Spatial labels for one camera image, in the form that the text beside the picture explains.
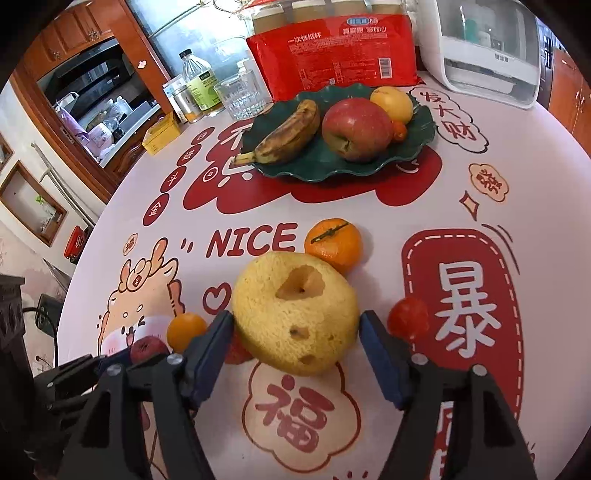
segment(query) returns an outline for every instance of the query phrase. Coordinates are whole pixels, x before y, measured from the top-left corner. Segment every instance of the table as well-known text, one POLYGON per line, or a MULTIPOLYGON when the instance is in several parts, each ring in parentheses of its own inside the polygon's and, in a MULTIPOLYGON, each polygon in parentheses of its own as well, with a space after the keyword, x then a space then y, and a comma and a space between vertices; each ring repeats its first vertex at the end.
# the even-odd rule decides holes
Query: table
MULTIPOLYGON (((371 177, 305 184, 231 168, 250 122, 226 113, 144 155, 76 269, 60 361, 165 337, 183 310, 210 322, 253 257, 303 251, 315 223, 341 217, 365 245, 348 276, 361 309, 385 320, 405 294, 423 298, 431 330, 413 349, 454 368, 486 365, 539 478, 555 478, 591 424, 591 163, 540 105, 521 111, 424 78, 408 90, 432 109, 436 140, 412 163, 371 177), (454 279, 456 271, 465 276, 454 279)), ((431 479, 440 478, 450 412, 442 404, 431 479)), ((358 343, 321 377, 293 378, 256 361, 225 366, 196 428, 218 478, 372 480, 401 417, 358 343), (334 409, 296 403, 301 387, 334 409), (289 409, 280 396, 294 401, 289 409)), ((153 417, 147 445, 161 478, 153 417)))

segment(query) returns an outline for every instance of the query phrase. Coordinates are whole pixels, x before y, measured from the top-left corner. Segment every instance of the red plastic bag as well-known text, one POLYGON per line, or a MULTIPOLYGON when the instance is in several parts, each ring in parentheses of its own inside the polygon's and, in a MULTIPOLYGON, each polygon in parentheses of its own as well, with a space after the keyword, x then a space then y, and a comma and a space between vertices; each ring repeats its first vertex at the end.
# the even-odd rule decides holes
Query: red plastic bag
POLYGON ((419 82, 407 15, 311 20, 253 35, 246 42, 276 102, 327 85, 419 82))

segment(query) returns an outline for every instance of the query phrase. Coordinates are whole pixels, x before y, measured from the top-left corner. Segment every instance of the cabinet handle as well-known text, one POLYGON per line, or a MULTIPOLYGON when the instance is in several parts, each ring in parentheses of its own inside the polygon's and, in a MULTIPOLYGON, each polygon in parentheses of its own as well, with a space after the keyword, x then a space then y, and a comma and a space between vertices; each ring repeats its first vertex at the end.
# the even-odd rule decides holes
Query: cabinet handle
POLYGON ((571 65, 569 65, 566 61, 564 60, 560 60, 562 63, 564 63, 568 68, 570 68, 571 70, 574 70, 574 67, 571 67, 571 65))

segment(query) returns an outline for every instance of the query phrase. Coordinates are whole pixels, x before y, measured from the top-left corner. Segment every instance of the screw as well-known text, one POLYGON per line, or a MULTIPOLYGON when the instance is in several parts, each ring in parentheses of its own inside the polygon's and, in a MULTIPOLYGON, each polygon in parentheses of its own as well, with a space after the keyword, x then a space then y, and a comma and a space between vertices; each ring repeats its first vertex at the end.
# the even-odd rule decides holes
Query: screw
POLYGON ((484 365, 480 365, 480 364, 476 364, 472 367, 472 371, 474 372, 475 375, 478 375, 479 377, 484 377, 488 371, 486 370, 486 367, 484 365))
POLYGON ((166 357, 166 361, 170 365, 180 365, 183 363, 183 356, 180 353, 171 353, 168 357, 166 357))
POLYGON ((116 377, 121 373, 122 370, 123 367, 121 366, 121 364, 111 365, 109 366, 109 368, 107 368, 107 375, 109 375, 110 377, 116 377))
POLYGON ((410 359, 416 365, 427 365, 429 362, 429 359, 422 353, 415 353, 410 359))

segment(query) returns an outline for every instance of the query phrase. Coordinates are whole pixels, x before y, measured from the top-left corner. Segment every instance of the overripe banana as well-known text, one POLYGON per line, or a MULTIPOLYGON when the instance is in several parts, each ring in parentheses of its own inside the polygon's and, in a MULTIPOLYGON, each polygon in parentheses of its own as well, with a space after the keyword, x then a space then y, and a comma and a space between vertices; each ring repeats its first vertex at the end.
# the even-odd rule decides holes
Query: overripe banana
POLYGON ((287 162, 314 137, 320 126, 320 108, 314 100, 302 100, 295 112, 259 143, 254 151, 236 155, 232 163, 287 162))

